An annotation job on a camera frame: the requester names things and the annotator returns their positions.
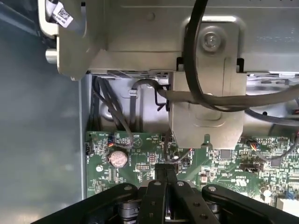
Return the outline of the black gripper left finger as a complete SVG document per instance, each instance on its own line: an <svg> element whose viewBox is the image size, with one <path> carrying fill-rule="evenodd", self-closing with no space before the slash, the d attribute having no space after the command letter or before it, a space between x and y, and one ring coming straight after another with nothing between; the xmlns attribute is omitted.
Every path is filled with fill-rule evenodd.
<svg viewBox="0 0 299 224"><path fill-rule="evenodd" d="M38 224L163 224L167 164L155 165L146 186L118 184L36 221Z"/></svg>

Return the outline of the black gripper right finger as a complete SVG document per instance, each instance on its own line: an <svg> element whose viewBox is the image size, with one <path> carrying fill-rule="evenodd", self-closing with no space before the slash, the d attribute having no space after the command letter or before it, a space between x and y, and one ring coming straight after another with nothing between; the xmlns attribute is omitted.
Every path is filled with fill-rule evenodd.
<svg viewBox="0 0 299 224"><path fill-rule="evenodd" d="M177 179L175 166L167 166L167 182L175 207L191 224L297 224L298 217L255 199L209 184L201 191Z"/></svg>

